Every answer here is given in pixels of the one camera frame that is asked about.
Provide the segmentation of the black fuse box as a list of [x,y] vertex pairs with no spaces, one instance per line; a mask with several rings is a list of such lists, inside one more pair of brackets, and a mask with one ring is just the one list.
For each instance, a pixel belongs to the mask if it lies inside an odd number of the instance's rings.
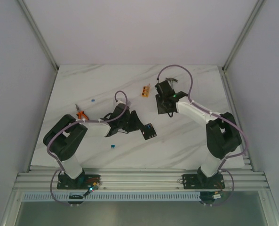
[[140,128],[140,131],[145,140],[154,138],[157,136],[156,131],[151,123],[148,123]]

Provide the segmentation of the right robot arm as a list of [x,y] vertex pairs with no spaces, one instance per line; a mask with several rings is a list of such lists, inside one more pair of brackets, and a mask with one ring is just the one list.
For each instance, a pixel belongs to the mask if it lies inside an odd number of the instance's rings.
[[166,113],[173,117],[174,113],[180,113],[205,127],[208,154],[197,170],[197,182],[203,189],[213,187],[220,181],[220,165],[242,144],[233,115],[213,112],[196,103],[189,94],[183,91],[176,93],[168,81],[158,82],[155,89],[158,114]]

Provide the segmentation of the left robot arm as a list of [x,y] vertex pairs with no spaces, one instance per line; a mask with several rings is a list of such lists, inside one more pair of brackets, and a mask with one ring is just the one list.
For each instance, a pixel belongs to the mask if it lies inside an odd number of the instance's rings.
[[85,189],[99,177],[89,176],[80,166],[76,151],[85,135],[90,137],[111,137],[118,132],[130,133],[141,131],[145,140],[154,136],[153,126],[143,124],[136,111],[131,111],[125,104],[117,104],[112,113],[97,121],[89,121],[78,114],[75,119],[70,114],[64,115],[44,136],[43,144],[47,153],[59,164],[62,174],[58,176],[58,189]]

